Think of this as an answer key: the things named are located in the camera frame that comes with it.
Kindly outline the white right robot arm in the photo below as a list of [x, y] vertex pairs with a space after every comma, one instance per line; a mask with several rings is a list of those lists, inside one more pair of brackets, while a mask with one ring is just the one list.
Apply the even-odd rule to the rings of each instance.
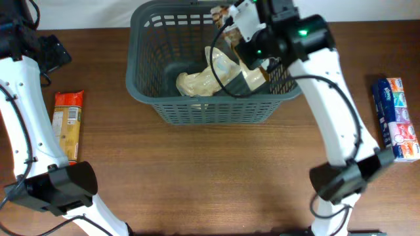
[[227, 26], [240, 34], [236, 53], [253, 69], [278, 58], [301, 89], [318, 124], [327, 162], [310, 170], [315, 195], [310, 235], [348, 235], [351, 212], [361, 194], [394, 162], [366, 129], [345, 82], [327, 22], [303, 18], [292, 1], [238, 1], [227, 10]]

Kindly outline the dried mushroom bag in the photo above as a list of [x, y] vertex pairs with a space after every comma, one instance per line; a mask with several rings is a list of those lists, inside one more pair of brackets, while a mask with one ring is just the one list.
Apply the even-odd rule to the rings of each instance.
[[268, 60], [256, 58], [251, 48], [254, 34], [266, 27], [266, 24], [259, 20], [257, 7], [251, 1], [218, 5], [211, 9], [211, 15], [218, 29], [221, 29], [228, 19], [233, 19], [232, 25], [227, 26], [221, 36], [238, 57], [241, 74], [249, 90], [256, 90], [268, 81]]

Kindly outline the beige plastic bag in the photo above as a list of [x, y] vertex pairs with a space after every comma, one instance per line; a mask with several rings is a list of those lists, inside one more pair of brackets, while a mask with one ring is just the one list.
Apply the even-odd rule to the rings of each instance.
[[[193, 74], [183, 72], [178, 75], [176, 86], [183, 96], [212, 96], [221, 89], [211, 70], [210, 50], [210, 46], [205, 47], [208, 66], [202, 72]], [[241, 73], [240, 66], [215, 47], [213, 48], [212, 63], [219, 80], [225, 87]]]

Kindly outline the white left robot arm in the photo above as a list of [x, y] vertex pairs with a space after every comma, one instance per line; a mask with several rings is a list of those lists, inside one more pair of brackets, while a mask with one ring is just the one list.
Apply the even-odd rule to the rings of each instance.
[[89, 235], [131, 235], [100, 198], [92, 166], [70, 163], [59, 146], [42, 88], [71, 56], [55, 36], [37, 36], [40, 13], [30, 12], [35, 7], [33, 1], [1, 2], [1, 115], [16, 176], [4, 200], [62, 216]]

